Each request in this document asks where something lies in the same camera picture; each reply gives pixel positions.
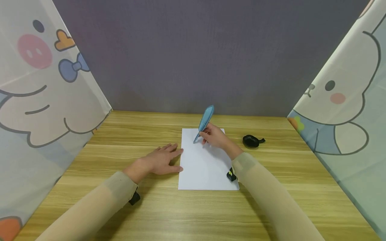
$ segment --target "pig nose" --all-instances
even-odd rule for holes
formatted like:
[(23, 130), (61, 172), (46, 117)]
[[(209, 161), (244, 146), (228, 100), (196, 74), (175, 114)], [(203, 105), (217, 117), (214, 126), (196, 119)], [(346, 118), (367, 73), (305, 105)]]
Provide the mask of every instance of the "pig nose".
[(48, 45), (33, 34), (24, 34), (17, 41), (20, 56), (36, 69), (45, 69), (52, 63), (52, 53)]

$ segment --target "wooden table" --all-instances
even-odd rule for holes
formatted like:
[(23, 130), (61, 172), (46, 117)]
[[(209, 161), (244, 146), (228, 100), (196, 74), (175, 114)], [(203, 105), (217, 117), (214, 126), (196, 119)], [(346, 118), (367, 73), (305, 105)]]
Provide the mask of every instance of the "wooden table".
[[(200, 118), (113, 111), (16, 240), (35, 240), (79, 199), (136, 158), (167, 143), (181, 144), (181, 129), (197, 128)], [(286, 118), (215, 115), (211, 122), (278, 178), (326, 240), (379, 240)], [(247, 134), (265, 138), (266, 143), (248, 150), (241, 142)], [(178, 174), (150, 174), (138, 193), (141, 201), (117, 212), (93, 240), (276, 239), (242, 185), (238, 192), (178, 190)]]

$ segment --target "sleeve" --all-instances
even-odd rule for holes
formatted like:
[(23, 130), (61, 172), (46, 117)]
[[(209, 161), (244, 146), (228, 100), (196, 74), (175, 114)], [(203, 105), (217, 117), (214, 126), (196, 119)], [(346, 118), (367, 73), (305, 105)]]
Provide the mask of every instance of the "sleeve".
[(232, 161), (232, 169), (267, 215), (280, 241), (324, 240), (285, 187), (254, 157), (240, 154)]
[(132, 198), (137, 185), (116, 172), (67, 210), (37, 241), (80, 241), (96, 233)]

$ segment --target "purple wall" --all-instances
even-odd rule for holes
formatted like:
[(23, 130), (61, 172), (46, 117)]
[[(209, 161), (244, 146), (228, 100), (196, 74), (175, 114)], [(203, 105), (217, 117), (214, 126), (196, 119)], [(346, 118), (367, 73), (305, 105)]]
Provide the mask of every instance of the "purple wall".
[(287, 116), (368, 0), (54, 0), (113, 109)]

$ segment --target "blue pen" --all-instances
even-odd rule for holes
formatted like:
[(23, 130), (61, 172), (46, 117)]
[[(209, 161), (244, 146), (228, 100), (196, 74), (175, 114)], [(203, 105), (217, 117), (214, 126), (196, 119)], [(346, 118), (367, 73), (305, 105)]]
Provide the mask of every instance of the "blue pen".
[(200, 125), (198, 127), (198, 134), (197, 134), (196, 138), (194, 138), (193, 143), (196, 143), (197, 139), (200, 137), (200, 132), (205, 130), (205, 128), (207, 127), (210, 119), (212, 118), (213, 112), (215, 112), (215, 107), (213, 105), (209, 106), (205, 110), (204, 114), (202, 115)]

